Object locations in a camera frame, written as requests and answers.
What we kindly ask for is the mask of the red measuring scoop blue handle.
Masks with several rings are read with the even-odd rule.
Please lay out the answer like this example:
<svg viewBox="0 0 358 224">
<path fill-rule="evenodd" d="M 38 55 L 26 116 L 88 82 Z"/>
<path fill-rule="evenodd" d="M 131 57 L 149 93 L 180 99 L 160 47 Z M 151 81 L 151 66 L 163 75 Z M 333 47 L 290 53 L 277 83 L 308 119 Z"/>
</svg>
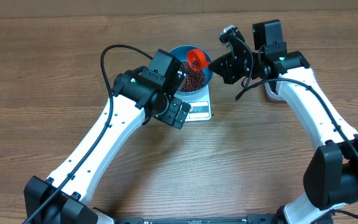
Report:
<svg viewBox="0 0 358 224">
<path fill-rule="evenodd" d="M 198 72 L 204 68 L 208 68 L 211 62 L 206 58 L 206 54 L 198 48 L 189 50 L 186 59 L 192 70 Z"/>
</svg>

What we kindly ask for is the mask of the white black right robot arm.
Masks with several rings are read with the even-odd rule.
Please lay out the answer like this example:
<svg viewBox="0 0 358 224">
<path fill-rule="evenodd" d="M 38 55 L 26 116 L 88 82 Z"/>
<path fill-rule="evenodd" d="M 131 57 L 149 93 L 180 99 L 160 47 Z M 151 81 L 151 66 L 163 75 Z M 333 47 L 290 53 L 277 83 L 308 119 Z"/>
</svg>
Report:
<svg viewBox="0 0 358 224">
<path fill-rule="evenodd" d="M 331 223 L 344 206 L 358 202 L 358 132 L 320 89 L 303 54 L 289 52 L 278 20 L 252 26 L 249 47 L 236 26 L 226 27 L 221 43 L 230 48 L 210 63 L 224 82 L 248 91 L 267 84 L 285 101 L 305 129 L 314 154 L 303 176 L 303 193 L 280 207 L 274 223 Z"/>
</svg>

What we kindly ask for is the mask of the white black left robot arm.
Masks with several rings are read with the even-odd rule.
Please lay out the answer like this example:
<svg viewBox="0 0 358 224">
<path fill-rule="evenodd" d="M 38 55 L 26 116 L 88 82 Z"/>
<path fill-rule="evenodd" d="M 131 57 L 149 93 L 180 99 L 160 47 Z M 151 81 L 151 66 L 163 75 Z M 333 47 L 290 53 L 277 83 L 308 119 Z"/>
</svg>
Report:
<svg viewBox="0 0 358 224">
<path fill-rule="evenodd" d="M 25 223 L 115 223 L 88 204 L 122 145 L 150 118 L 181 129 L 190 105 L 175 97 L 185 82 L 183 64 L 157 50 L 148 66 L 120 73 L 108 89 L 98 120 L 46 180 L 33 176 L 24 188 Z"/>
</svg>

